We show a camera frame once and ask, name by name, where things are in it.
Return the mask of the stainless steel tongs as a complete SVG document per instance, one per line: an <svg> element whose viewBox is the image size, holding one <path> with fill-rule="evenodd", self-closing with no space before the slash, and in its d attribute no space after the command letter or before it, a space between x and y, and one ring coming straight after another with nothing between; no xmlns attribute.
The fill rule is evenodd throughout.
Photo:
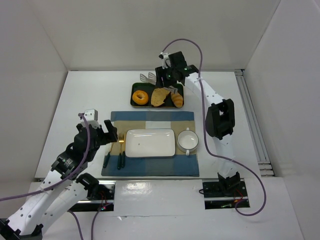
<svg viewBox="0 0 320 240"><path fill-rule="evenodd" d="M148 75L144 75L142 73L139 74L139 79L141 82L143 83L150 83L152 85L156 85L157 83L157 77L155 74L153 74L152 72L148 72ZM178 89L173 87L173 86L169 86L169 87L163 87L165 90L173 93L173 94L177 94L178 93Z"/></svg>

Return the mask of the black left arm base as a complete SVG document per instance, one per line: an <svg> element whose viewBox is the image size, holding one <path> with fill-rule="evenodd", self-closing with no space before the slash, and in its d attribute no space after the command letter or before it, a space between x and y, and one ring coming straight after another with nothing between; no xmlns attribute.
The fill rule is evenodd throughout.
<svg viewBox="0 0 320 240"><path fill-rule="evenodd" d="M96 212L98 209L102 209L102 212L113 212L115 190L115 181L100 181L98 189L93 192L92 196L78 201L69 210L72 212Z"/></svg>

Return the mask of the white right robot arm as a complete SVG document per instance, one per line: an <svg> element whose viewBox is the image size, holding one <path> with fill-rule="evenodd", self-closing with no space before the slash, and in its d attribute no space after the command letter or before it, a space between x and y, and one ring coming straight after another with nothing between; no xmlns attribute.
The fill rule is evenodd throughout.
<svg viewBox="0 0 320 240"><path fill-rule="evenodd" d="M233 161L232 134L235 127L235 105L225 99L202 78L200 70L188 65L181 51L161 52L162 66L155 69L156 87L172 88L180 82L201 100L204 145L207 152L220 160L217 172L220 183L230 188L240 181Z"/></svg>

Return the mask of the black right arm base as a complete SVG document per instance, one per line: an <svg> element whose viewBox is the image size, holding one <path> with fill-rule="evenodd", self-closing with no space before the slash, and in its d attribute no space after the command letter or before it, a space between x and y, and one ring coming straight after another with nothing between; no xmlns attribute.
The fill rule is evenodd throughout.
<svg viewBox="0 0 320 240"><path fill-rule="evenodd" d="M217 180L204 180L198 192L203 195L206 210L233 209L236 204L238 208L250 207L246 184L239 172L232 177L218 174Z"/></svg>

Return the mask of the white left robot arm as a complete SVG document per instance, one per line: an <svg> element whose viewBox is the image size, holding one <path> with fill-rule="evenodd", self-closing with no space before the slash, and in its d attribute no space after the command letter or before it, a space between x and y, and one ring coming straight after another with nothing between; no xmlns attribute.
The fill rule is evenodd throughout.
<svg viewBox="0 0 320 240"><path fill-rule="evenodd" d="M85 173L100 146L117 141L117 128L105 120L107 132L97 121L82 120L78 133L51 165L46 178L28 200L10 217L0 220L6 240L41 240L48 228L78 201L91 200L101 189L99 181Z"/></svg>

